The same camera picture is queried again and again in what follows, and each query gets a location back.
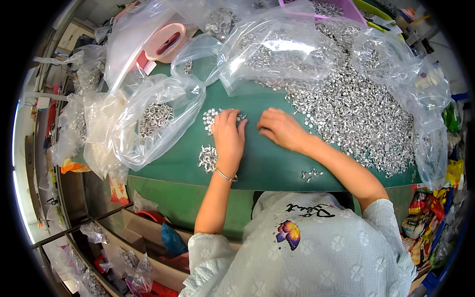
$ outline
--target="silver bangle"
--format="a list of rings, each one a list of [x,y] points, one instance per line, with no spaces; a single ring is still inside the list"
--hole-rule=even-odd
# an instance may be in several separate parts
[[[237,182],[237,181],[238,181],[238,176],[237,176],[237,175],[234,175],[234,179],[232,179],[232,178],[229,178],[229,177],[225,176],[224,173],[222,173],[221,170],[219,170],[217,167],[215,168],[215,171],[216,171],[222,178],[224,178],[225,180],[227,180],[228,182]]]

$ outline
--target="woman's right hand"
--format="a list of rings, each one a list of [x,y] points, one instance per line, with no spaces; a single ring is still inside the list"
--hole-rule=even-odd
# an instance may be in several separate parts
[[[305,132],[292,116],[273,107],[262,113],[257,129],[259,134],[270,138],[276,144],[299,153],[302,153],[306,139],[312,136]]]

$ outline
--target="purple plastic crate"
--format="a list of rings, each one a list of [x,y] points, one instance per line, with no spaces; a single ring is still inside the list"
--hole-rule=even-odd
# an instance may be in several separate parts
[[[356,8],[352,0],[321,0],[320,2],[328,2],[330,4],[335,4],[343,9],[343,17],[355,20],[361,24],[366,24],[366,20],[361,15],[360,11]],[[284,0],[279,0],[280,7],[285,7]],[[296,12],[296,14],[308,15],[308,13]],[[322,16],[315,14],[315,20],[326,19],[327,16]]]

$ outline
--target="woman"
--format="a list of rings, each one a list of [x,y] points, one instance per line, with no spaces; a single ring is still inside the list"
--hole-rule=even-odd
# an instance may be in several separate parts
[[[220,234],[244,151],[247,120],[236,128],[238,113],[225,110],[212,125],[218,161],[188,242],[191,275],[180,296],[407,296],[416,268],[381,183],[272,107],[257,123],[260,134],[325,166],[363,215],[329,193],[264,192],[233,253]]]

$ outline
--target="green table surface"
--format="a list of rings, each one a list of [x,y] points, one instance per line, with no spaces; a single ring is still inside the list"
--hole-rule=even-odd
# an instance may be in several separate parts
[[[170,75],[170,65],[157,63],[151,75],[163,73]],[[282,148],[258,133],[256,124],[264,110],[269,107],[281,108],[287,113],[294,110],[284,100],[283,93],[269,91],[253,82],[245,83],[242,88],[248,93],[245,96],[228,97],[221,81],[217,81],[206,89],[206,100],[196,121],[188,128],[183,137],[162,157],[151,162],[141,170],[130,170],[129,175],[149,178],[159,181],[178,182],[184,184],[207,186],[211,174],[206,174],[203,167],[198,167],[198,156],[201,146],[214,146],[213,136],[208,136],[204,129],[203,113],[211,108],[239,108],[247,114],[249,122],[246,125],[246,144],[244,155],[239,166],[238,182],[234,182],[233,189],[255,191],[291,191],[291,192],[318,192],[343,191],[342,184],[317,161]],[[304,129],[304,116],[295,115],[296,120]],[[84,163],[83,150],[72,160]],[[302,179],[302,171],[324,171],[324,174],[314,177],[309,183]],[[402,175],[385,178],[384,172],[374,168],[370,171],[379,179],[385,188],[396,187],[421,182],[417,167],[409,167]]]

